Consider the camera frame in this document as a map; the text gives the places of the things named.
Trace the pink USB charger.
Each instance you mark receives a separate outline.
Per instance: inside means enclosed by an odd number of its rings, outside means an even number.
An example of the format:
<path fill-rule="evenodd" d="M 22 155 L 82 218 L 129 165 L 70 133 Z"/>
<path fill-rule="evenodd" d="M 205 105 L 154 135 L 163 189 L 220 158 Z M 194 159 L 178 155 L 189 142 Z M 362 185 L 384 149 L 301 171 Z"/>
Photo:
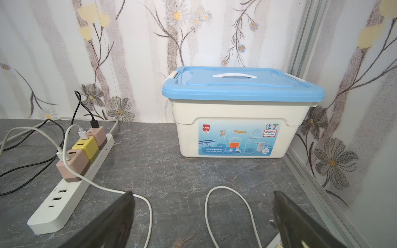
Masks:
<path fill-rule="evenodd" d="M 71 173 L 66 167 L 63 162 L 63 153 L 57 152 L 57 156 L 59 157 L 59 162 L 56 164 L 57 169 L 59 170 L 60 174 L 62 175 L 63 179 L 66 182 L 78 182 L 81 179 Z M 90 167 L 90 162 L 85 155 L 84 151 L 81 149 L 71 149 L 67 151 L 66 158 L 69 158 L 67 160 L 68 166 L 78 173 L 79 175 L 84 176 L 87 170 Z"/>

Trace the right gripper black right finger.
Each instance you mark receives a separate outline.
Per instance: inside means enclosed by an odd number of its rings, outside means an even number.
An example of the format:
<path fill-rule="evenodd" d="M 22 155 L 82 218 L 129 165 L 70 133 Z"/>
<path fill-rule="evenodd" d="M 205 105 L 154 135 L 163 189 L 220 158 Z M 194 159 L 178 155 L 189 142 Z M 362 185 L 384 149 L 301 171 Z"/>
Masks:
<path fill-rule="evenodd" d="M 274 192 L 273 213 L 285 248 L 345 248 L 281 191 Z"/>

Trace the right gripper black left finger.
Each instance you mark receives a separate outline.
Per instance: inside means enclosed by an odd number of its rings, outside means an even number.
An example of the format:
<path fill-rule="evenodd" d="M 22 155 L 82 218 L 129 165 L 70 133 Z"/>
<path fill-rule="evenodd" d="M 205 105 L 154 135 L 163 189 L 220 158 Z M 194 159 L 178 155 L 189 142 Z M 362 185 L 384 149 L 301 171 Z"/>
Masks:
<path fill-rule="evenodd" d="M 61 248 L 124 248 L 130 236 L 135 200 L 128 191 Z"/>

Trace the white power strip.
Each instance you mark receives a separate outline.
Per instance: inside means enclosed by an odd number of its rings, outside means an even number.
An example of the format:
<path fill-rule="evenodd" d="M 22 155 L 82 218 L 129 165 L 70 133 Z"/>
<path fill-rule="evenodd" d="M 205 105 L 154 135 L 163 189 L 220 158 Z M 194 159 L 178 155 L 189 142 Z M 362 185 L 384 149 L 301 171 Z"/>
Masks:
<path fill-rule="evenodd" d="M 62 179 L 28 220 L 28 226 L 34 234 L 49 234 L 61 230 L 89 185 L 84 180 L 66 182 Z"/>

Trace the pink USB charger end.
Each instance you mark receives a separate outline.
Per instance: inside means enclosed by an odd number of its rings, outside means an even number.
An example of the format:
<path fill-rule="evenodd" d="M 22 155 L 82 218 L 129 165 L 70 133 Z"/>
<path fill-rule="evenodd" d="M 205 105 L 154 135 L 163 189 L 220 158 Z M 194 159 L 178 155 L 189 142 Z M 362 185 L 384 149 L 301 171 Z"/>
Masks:
<path fill-rule="evenodd" d="M 103 126 L 100 126 L 99 128 L 90 128 L 87 131 L 87 134 L 95 139 L 100 150 L 102 150 L 108 142 Z"/>

